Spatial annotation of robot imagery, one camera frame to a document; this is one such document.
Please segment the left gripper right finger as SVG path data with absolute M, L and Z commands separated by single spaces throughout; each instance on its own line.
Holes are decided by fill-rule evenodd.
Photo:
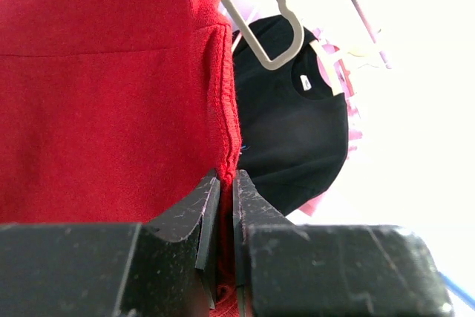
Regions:
M 240 170 L 233 183 L 242 316 L 452 316 L 425 242 L 394 225 L 295 225 Z

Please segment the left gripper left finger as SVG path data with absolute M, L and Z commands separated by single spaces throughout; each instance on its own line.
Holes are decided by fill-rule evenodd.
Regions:
M 3 316 L 207 316 L 220 182 L 148 223 L 4 224 Z

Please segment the red t shirt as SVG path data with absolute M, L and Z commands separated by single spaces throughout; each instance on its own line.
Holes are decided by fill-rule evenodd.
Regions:
M 212 316 L 237 316 L 240 129 L 220 0 L 1 0 L 1 221 L 148 221 L 217 172 Z

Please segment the blue wire hanger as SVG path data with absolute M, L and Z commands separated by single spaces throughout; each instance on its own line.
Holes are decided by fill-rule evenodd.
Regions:
M 470 307 L 472 310 L 475 308 L 474 295 L 471 295 L 466 290 L 464 290 L 459 284 L 450 279 L 443 272 L 439 273 L 442 277 L 442 280 L 445 282 L 446 287 L 451 291 L 455 296 L 457 296 L 465 305 Z

